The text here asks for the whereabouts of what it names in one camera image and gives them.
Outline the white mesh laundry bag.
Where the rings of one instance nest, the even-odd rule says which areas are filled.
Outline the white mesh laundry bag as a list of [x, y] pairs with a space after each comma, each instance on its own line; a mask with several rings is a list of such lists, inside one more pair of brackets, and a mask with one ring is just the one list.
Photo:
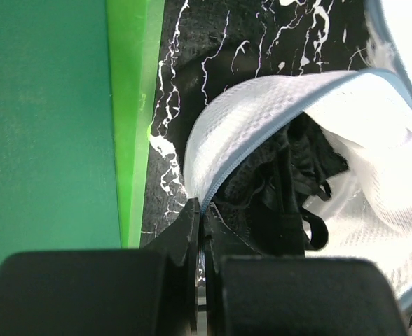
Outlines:
[[188, 196], [206, 207], [251, 153], [300, 113], [309, 115], [349, 170], [334, 179], [322, 257], [374, 262], [401, 308], [412, 305], [412, 1], [367, 1], [368, 67], [264, 76], [213, 99], [184, 159]]

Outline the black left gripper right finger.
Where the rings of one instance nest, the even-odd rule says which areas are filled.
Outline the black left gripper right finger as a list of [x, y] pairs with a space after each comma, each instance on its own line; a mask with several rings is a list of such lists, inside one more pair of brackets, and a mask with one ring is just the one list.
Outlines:
[[203, 227], [209, 335], [407, 334], [373, 263], [259, 255], [213, 205]]

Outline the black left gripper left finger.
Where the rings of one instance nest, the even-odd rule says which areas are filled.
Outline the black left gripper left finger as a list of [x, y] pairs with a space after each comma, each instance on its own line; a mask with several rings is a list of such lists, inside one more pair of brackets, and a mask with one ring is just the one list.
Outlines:
[[15, 253], [0, 264], [0, 335], [192, 335], [200, 205], [143, 248]]

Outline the black lace bra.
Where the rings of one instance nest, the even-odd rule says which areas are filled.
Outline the black lace bra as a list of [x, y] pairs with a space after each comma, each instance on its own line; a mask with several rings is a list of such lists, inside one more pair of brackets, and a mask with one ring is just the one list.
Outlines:
[[225, 224], [262, 254], [302, 256], [328, 243], [325, 222], [304, 208], [328, 202], [328, 180], [348, 170], [321, 127], [302, 113], [250, 153], [212, 201]]

